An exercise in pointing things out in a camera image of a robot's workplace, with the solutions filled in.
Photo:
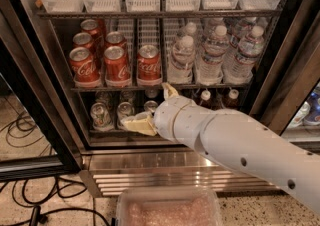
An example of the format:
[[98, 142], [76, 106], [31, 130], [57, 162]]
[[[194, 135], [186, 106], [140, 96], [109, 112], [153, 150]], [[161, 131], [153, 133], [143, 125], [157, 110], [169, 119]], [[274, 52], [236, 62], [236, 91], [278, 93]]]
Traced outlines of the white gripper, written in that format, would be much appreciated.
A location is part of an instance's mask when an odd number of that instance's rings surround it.
[[197, 105], [189, 98], [178, 96], [178, 91], [167, 82], [163, 82], [162, 87], [166, 101], [158, 106], [154, 119], [150, 112], [141, 112], [123, 118], [121, 124], [131, 132], [148, 136], [158, 133], [171, 142], [183, 144], [191, 149], [202, 149], [200, 132], [214, 112]]

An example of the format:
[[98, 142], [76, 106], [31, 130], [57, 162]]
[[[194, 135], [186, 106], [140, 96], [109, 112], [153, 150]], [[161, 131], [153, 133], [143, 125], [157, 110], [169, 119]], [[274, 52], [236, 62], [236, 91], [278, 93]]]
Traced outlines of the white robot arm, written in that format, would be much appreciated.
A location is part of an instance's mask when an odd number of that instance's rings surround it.
[[183, 144], [231, 171], [267, 181], [320, 214], [320, 156], [233, 109], [211, 110], [164, 83], [156, 110], [121, 120], [128, 131]]

